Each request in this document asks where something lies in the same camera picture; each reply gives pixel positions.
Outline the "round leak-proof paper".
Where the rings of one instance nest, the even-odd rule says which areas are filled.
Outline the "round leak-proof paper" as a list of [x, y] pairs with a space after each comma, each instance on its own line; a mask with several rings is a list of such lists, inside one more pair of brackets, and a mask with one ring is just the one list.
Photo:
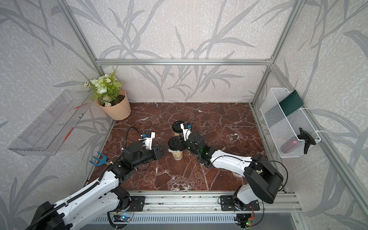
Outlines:
[[173, 150], [173, 149], [171, 149], [171, 148], [169, 148], [169, 149], [168, 149], [168, 151], [169, 151], [170, 153], [175, 153], [175, 152], [177, 152], [176, 150]]

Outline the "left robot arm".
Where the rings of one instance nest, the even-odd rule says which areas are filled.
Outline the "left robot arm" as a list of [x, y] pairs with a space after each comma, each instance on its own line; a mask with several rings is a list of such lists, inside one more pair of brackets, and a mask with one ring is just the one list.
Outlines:
[[128, 210], [132, 199], [121, 184], [140, 165], [159, 160], [168, 148], [159, 144], [147, 149], [142, 142], [131, 143], [91, 184], [54, 204], [39, 206], [27, 229], [79, 230], [104, 213]]

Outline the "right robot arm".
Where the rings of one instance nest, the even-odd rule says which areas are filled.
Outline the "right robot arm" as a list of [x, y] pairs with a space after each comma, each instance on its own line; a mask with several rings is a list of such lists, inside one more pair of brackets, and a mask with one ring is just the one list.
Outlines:
[[184, 145], [201, 164], [228, 170], [246, 179], [247, 185], [240, 186], [234, 193], [234, 202], [239, 207], [256, 200], [274, 203], [284, 178], [263, 155], [242, 157], [209, 147], [198, 132], [185, 131], [183, 136]]

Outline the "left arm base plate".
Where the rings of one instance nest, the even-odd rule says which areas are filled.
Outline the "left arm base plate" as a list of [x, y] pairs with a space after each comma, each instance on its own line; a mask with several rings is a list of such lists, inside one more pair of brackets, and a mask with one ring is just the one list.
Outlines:
[[142, 212], [145, 205], [145, 196], [131, 196], [127, 212]]

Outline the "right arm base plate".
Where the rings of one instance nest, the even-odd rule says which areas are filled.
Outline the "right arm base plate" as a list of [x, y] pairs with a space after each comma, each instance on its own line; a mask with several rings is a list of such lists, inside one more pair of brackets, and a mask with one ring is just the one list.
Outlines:
[[221, 195], [218, 198], [218, 204], [222, 211], [259, 211], [260, 205], [258, 200], [249, 204], [241, 204], [239, 199], [234, 199], [231, 195]]

